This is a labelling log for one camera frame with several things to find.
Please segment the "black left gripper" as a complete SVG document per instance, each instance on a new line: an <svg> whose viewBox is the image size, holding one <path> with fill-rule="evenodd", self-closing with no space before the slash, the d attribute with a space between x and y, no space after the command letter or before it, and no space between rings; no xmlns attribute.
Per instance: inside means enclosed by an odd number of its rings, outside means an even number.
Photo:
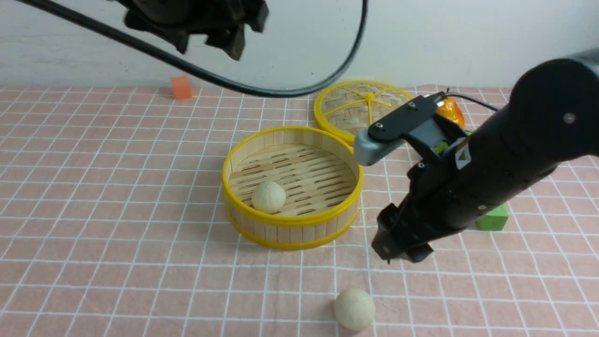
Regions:
<svg viewBox="0 0 599 337"><path fill-rule="evenodd" d="M173 45L184 55L190 36L206 36L205 44L240 60L245 26L263 32L270 13L263 0L120 0L127 9L124 25Z"/></svg>

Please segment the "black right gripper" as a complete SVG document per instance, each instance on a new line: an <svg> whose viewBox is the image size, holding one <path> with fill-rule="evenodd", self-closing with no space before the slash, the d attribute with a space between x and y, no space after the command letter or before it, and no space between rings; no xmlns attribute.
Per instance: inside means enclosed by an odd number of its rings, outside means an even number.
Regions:
<svg viewBox="0 0 599 337"><path fill-rule="evenodd" d="M388 204L377 215L372 249L382 260L425 260L430 242L462 232L473 221L473 205L458 188L452 162L417 163L408 172L409 192L399 205Z"/></svg>

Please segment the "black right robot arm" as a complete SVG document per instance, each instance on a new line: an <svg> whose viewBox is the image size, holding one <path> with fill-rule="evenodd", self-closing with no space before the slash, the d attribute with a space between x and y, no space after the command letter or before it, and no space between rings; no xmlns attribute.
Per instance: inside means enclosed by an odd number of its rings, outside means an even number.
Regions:
<svg viewBox="0 0 599 337"><path fill-rule="evenodd" d="M419 95L363 130L354 143L372 166L404 143L421 160L399 205L377 216L372 249L418 263L430 243L455 235L547 177L565 161L598 156L598 49L524 73L508 103L472 132L437 113L451 92Z"/></svg>

